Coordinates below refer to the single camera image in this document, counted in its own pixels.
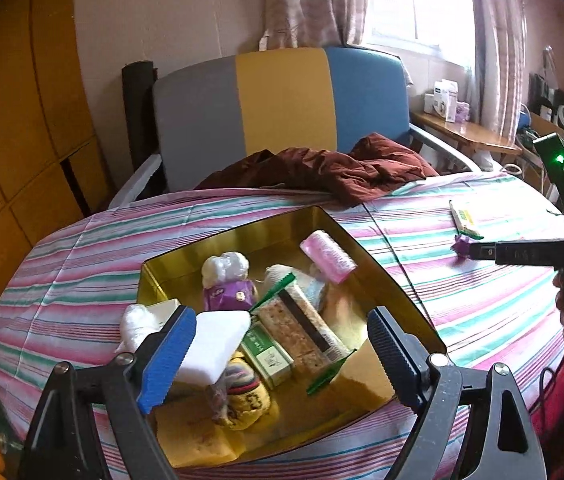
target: yellow sponge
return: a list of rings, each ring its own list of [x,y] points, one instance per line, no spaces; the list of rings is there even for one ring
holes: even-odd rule
[[[225,464],[245,451],[240,432],[221,428],[211,417],[204,396],[164,404],[155,410],[158,442],[171,466]]]
[[[340,398],[343,408],[353,405],[368,412],[377,410],[395,396],[368,339],[342,365],[329,388]]]

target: white plastic bag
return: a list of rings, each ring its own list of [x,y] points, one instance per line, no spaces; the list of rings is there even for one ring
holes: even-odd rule
[[[500,171],[502,169],[502,165],[493,160],[491,152],[486,150],[476,150],[472,159],[482,171]]]
[[[139,303],[130,304],[122,314],[122,342],[116,352],[135,352],[146,336],[159,331],[158,319],[145,306]]]
[[[246,280],[248,275],[249,261],[244,254],[235,251],[223,253],[222,256],[210,256],[202,264],[204,288]]]

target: white box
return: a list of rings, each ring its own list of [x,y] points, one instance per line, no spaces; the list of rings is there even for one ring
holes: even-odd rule
[[[433,110],[446,122],[456,122],[457,82],[443,79],[433,88]]]
[[[433,113],[434,99],[435,99],[435,96],[433,94],[424,94],[424,113],[425,114],[432,114]]]

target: pink curtain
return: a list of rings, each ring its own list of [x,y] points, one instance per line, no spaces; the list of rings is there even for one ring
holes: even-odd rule
[[[267,0],[260,50],[360,44],[367,0]]]
[[[475,85],[471,108],[479,122],[513,143],[524,72],[523,19],[519,0],[473,0]]]

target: bed headboard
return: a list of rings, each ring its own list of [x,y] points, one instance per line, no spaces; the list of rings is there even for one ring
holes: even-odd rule
[[[402,63],[361,48],[214,59],[158,79],[153,101],[169,190],[190,189],[259,150],[348,152],[371,132],[408,142]]]

